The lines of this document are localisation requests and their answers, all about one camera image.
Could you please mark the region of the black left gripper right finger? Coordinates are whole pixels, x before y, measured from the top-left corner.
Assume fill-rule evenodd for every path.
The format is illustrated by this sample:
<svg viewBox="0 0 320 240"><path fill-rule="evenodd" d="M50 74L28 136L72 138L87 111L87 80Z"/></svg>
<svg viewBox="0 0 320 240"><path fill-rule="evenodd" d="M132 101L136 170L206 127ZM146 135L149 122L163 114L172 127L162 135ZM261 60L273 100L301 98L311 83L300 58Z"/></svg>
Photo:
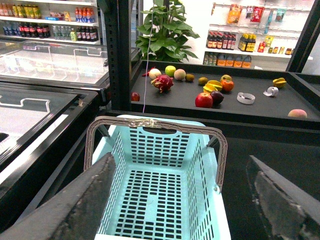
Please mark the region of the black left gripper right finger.
<svg viewBox="0 0 320 240"><path fill-rule="evenodd" d="M271 240L318 240L320 202L250 155L246 175L252 201Z"/></svg>

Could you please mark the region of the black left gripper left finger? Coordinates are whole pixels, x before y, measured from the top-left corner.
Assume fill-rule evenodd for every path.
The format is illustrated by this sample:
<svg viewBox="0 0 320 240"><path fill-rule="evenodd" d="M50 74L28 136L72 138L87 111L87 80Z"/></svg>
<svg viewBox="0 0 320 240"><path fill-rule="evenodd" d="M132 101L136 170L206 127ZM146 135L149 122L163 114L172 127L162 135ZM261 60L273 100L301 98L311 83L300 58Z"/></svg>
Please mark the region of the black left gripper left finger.
<svg viewBox="0 0 320 240"><path fill-rule="evenodd" d="M53 198L1 233L2 240L93 240L108 202L116 163L111 153Z"/></svg>

